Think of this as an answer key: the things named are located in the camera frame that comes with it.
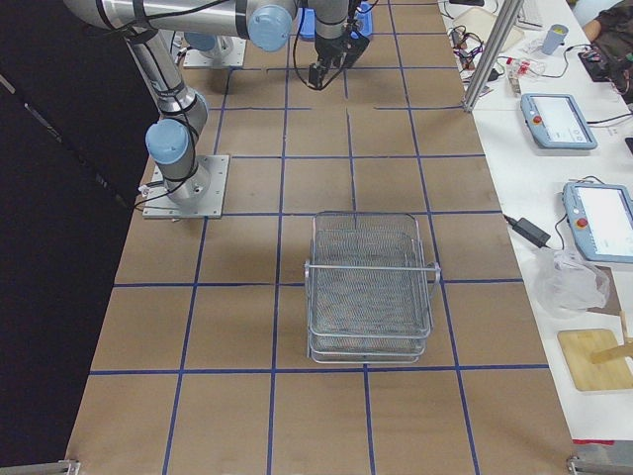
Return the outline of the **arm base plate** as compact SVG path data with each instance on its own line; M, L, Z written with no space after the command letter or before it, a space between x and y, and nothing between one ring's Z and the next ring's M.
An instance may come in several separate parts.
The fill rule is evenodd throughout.
M246 40L186 32L184 67L193 69L241 68Z
M219 219L223 214L228 155L198 155L198 169L174 193L165 196L162 173L154 166L151 181L158 185L147 191L148 202L141 204L146 219Z

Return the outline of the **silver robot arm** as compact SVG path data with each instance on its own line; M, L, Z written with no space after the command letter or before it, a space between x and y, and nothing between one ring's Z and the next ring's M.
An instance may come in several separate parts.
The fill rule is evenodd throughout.
M299 13L315 15L316 61L310 64L304 83L313 90L329 84L332 70L350 68L363 54L369 40L355 32L355 1L214 1L177 29L203 35L237 37L273 52L284 46Z
M166 197L182 207L197 204L211 181L196 153L208 106L185 84L160 32L240 38L275 51L288 40L297 3L67 1L65 6L86 24L123 36L160 113L160 120L145 134L145 144L162 173Z

